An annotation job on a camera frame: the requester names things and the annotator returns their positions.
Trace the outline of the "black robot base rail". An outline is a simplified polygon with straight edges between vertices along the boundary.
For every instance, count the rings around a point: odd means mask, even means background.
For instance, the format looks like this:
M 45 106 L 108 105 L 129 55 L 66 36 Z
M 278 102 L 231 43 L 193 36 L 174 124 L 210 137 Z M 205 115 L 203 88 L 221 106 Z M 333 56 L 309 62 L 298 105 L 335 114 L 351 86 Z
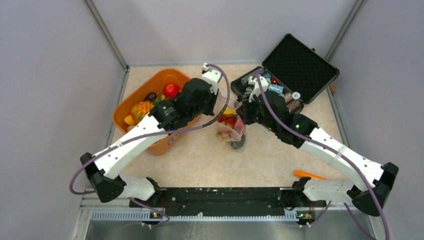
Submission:
M 323 208 L 325 200 L 310 201 L 290 187 L 168 187 L 142 204 L 170 217 L 283 216 L 292 210 Z

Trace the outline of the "red toy pepper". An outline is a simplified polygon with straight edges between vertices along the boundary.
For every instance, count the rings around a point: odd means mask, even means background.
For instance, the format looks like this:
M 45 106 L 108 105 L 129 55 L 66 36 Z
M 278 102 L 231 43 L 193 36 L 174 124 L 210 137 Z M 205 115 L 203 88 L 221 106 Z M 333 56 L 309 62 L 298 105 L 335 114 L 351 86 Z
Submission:
M 245 132 L 245 129 L 246 129 L 246 126 L 245 126 L 245 124 L 243 123 L 243 120 L 241 119 L 241 118 L 238 118 L 237 120 L 236 120 L 236 123 L 235 123 L 235 125 L 234 125 L 234 128 L 233 128 L 240 136 L 242 136 L 243 134 L 244 134 L 244 132 Z

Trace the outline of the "yellow toy banana bunch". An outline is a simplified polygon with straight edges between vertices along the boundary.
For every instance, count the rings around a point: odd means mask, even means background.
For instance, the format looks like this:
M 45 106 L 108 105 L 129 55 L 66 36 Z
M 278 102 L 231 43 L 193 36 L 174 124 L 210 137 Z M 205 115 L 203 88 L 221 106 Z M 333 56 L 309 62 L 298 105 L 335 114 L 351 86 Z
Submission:
M 224 111 L 224 113 L 223 113 L 224 115 L 236 115 L 237 114 L 237 112 L 234 110 L 234 109 L 230 109 L 230 108 L 227 108 L 225 111 Z

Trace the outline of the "toy cherry tomato cluster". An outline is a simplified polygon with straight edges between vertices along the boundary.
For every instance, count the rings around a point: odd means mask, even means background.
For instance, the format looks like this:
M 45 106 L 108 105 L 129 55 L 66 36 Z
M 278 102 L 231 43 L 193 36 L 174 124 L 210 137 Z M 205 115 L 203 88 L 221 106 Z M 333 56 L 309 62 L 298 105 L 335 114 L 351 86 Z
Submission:
M 217 122 L 233 129 L 237 123 L 237 117 L 236 114 L 222 114 Z

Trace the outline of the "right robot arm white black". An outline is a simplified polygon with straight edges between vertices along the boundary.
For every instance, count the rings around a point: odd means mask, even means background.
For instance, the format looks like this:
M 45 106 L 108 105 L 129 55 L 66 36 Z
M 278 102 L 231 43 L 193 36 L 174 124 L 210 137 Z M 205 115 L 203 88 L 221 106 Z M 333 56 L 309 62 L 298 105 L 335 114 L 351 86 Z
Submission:
M 238 97 L 236 112 L 246 125 L 270 129 L 283 143 L 309 153 L 342 173 L 346 180 L 301 177 L 293 183 L 293 200 L 299 206 L 311 201 L 352 203 L 369 216 L 380 217 L 399 172 L 398 166 L 367 159 L 335 140 L 309 117 L 292 112 L 285 98 L 274 91 Z

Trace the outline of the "red toy tomato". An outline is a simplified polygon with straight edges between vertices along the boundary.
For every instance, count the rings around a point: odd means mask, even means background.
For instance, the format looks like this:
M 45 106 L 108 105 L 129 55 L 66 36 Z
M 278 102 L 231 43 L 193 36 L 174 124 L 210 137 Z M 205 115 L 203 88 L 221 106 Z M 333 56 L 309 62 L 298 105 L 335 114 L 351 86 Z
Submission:
M 164 86 L 162 94 L 166 98 L 174 98 L 180 92 L 180 86 L 175 83 L 168 83 Z

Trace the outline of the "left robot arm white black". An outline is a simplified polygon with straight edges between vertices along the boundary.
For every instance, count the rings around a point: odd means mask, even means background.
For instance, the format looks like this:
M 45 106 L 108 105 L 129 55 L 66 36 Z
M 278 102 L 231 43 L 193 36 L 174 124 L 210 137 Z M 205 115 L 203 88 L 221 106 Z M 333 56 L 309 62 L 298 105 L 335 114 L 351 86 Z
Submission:
M 101 203 L 117 198 L 137 198 L 147 206 L 160 202 L 160 193 L 148 178 L 125 177 L 121 171 L 138 155 L 171 134 L 191 132 L 205 125 L 188 127 L 199 115 L 212 116 L 219 94 L 221 75 L 193 78 L 174 99 L 160 101 L 128 133 L 102 151 L 80 157 L 85 172 Z

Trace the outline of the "clear zip top bag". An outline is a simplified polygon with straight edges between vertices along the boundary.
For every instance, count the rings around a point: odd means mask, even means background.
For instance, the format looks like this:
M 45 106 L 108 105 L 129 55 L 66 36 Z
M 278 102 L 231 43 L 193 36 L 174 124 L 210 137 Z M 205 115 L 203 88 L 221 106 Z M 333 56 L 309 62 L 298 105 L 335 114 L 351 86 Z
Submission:
M 234 109 L 236 111 L 241 105 L 242 105 L 241 102 L 237 101 L 236 99 L 230 98 L 226 109 Z M 237 119 L 238 118 L 242 119 L 238 113 L 236 113 L 236 115 L 237 115 Z M 241 139 L 242 135 L 239 135 L 233 128 L 227 127 L 219 123 L 218 120 L 212 124 L 212 127 L 215 132 L 215 137 L 219 139 L 223 144 L 229 147 L 231 147 L 232 142 L 237 142 Z

